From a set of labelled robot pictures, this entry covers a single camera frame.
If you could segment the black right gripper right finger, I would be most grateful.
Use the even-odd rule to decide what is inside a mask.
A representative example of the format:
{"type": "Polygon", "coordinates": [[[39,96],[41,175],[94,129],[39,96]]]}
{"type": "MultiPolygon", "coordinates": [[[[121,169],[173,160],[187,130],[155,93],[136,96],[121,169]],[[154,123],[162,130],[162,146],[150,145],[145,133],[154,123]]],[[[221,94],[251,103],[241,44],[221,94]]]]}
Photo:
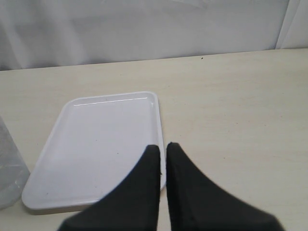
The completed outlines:
{"type": "Polygon", "coordinates": [[[173,231],[282,231],[272,214],[228,193],[190,160],[178,143],[167,146],[167,200],[173,231]]]}

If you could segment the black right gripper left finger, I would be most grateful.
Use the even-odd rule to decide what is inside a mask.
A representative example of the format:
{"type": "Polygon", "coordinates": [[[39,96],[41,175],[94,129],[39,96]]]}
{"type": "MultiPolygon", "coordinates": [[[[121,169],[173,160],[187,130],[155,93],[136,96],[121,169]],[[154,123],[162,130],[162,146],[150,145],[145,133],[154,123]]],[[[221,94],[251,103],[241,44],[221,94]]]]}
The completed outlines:
{"type": "Polygon", "coordinates": [[[155,231],[160,202],[160,151],[148,145],[141,158],[104,198],[65,219],[61,231],[155,231]]]}

